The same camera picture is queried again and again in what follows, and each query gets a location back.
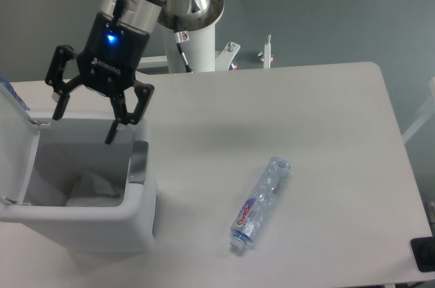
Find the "crushed plastic bottle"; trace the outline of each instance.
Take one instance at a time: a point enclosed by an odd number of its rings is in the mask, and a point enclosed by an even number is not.
[[[290,163],[278,157],[272,157],[257,185],[240,210],[231,226],[231,247],[244,252],[248,244],[253,244],[262,224],[269,216],[279,192],[290,173]]]
[[[29,107],[27,107],[25,102],[20,98],[20,96],[17,95],[11,83],[0,77],[0,85],[3,85],[6,90],[9,91],[10,94],[12,94],[12,96],[20,103],[21,107],[23,107],[24,110],[29,110]]]

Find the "metal bracket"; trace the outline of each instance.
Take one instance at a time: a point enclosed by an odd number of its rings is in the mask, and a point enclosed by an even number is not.
[[[232,69],[232,61],[240,50],[240,45],[235,42],[228,42],[219,56],[215,59],[215,71],[229,71]]]

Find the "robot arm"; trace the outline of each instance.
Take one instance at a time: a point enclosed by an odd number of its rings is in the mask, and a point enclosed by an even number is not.
[[[70,46],[56,48],[46,76],[47,85],[53,87],[58,98],[54,120],[63,117],[71,91],[80,85],[111,101],[115,120],[106,144],[113,141],[119,124],[137,124],[141,120],[154,87],[137,81],[135,71],[164,1],[103,0],[84,50],[78,53]],[[63,71],[69,60],[76,60],[79,75],[65,83]],[[135,89],[138,103],[129,113],[124,91],[131,86]]]

